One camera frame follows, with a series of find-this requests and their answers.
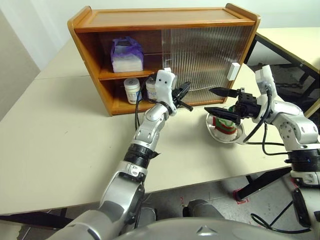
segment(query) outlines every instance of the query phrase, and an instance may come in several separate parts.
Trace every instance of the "cabinet top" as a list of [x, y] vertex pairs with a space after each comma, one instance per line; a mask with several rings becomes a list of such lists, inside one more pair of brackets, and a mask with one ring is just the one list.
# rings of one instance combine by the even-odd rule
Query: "cabinet top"
[[206, 8], [102, 9], [84, 7], [69, 20], [77, 33], [252, 26], [260, 17], [227, 4]]

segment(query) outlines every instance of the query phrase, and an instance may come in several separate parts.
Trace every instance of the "purple bag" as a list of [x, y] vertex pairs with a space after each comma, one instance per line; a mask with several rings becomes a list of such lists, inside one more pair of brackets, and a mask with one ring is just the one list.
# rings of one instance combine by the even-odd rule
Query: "purple bag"
[[111, 48], [111, 62], [113, 71], [135, 72], [142, 71], [144, 66], [144, 54], [141, 45], [133, 38], [113, 39]]

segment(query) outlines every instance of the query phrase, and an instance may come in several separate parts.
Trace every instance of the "table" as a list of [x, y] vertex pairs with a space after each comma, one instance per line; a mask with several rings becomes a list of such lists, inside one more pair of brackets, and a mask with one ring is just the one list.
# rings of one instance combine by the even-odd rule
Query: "table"
[[[47, 73], [38, 75], [0, 122], [0, 215], [99, 201], [128, 149], [134, 115], [107, 116], [76, 51], [68, 42], [44, 70]], [[59, 69], [67, 62], [77, 64], [70, 71], [63, 68], [63, 77]], [[245, 64], [233, 86], [240, 87], [259, 95], [255, 74]], [[235, 101], [229, 98], [226, 105]], [[205, 118], [204, 106], [193, 112], [179, 109], [169, 118], [156, 147], [161, 154], [148, 168], [146, 192], [288, 167], [283, 156], [266, 156], [258, 145], [216, 142]], [[250, 119], [243, 124], [247, 133], [255, 126]], [[262, 137], [261, 128], [251, 141]], [[267, 141], [281, 142], [274, 126], [269, 127]]]
[[314, 89], [319, 88], [320, 27], [259, 28], [244, 60], [245, 64], [257, 42], [288, 60], [291, 63], [290, 66], [303, 70], [304, 74], [299, 80], [301, 84], [308, 76], [314, 78], [313, 83], [301, 96], [301, 102]]

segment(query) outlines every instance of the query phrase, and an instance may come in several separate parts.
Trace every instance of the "white bottle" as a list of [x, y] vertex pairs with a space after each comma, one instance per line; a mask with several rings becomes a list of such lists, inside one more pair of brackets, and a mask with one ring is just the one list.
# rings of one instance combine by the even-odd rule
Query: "white bottle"
[[145, 81], [145, 87], [146, 87], [146, 93], [148, 96], [148, 99], [157, 100], [157, 92], [156, 92], [156, 80], [154, 80], [152, 77], [149, 77]]
[[139, 80], [137, 78], [127, 78], [124, 80], [123, 84], [128, 102], [130, 104], [136, 104], [138, 92], [140, 90]]

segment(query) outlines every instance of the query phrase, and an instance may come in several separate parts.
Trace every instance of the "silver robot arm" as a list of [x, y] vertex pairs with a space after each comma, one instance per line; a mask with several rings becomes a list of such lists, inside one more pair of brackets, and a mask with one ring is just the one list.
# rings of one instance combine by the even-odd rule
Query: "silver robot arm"
[[244, 88], [212, 88], [211, 92], [223, 97], [238, 97], [238, 101], [233, 112], [219, 107], [205, 109], [236, 124], [240, 124], [241, 119], [251, 118], [257, 123], [257, 129], [263, 123], [278, 129], [288, 153], [285, 162], [291, 164], [290, 174], [298, 186], [292, 192], [297, 219], [302, 226], [313, 229], [320, 239], [320, 141], [317, 126], [304, 116], [298, 106], [275, 100], [278, 94], [270, 66], [256, 71], [255, 78], [261, 93], [258, 98], [245, 93]]
[[52, 235], [49, 240], [111, 240], [119, 236], [125, 225], [137, 220], [145, 193], [144, 181], [150, 159], [156, 157], [160, 131], [169, 116], [183, 106], [192, 111], [181, 99], [190, 89], [190, 83], [173, 89], [176, 76], [169, 70], [159, 70], [155, 88], [157, 101], [144, 114], [142, 124], [106, 187], [99, 208], [88, 210]]

